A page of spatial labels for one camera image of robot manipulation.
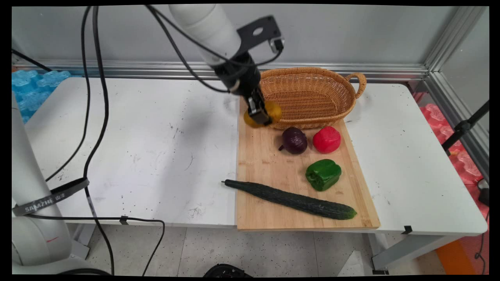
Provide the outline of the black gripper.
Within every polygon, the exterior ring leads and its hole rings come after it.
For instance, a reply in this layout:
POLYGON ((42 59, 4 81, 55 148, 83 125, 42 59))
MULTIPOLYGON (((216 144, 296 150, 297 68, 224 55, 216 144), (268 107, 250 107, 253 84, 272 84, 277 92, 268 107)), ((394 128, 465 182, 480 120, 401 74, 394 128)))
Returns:
POLYGON ((213 66, 218 78, 235 95, 247 97, 248 115, 257 125, 269 126, 273 119, 265 107, 260 88, 261 74, 256 66, 239 66, 228 62, 213 66))

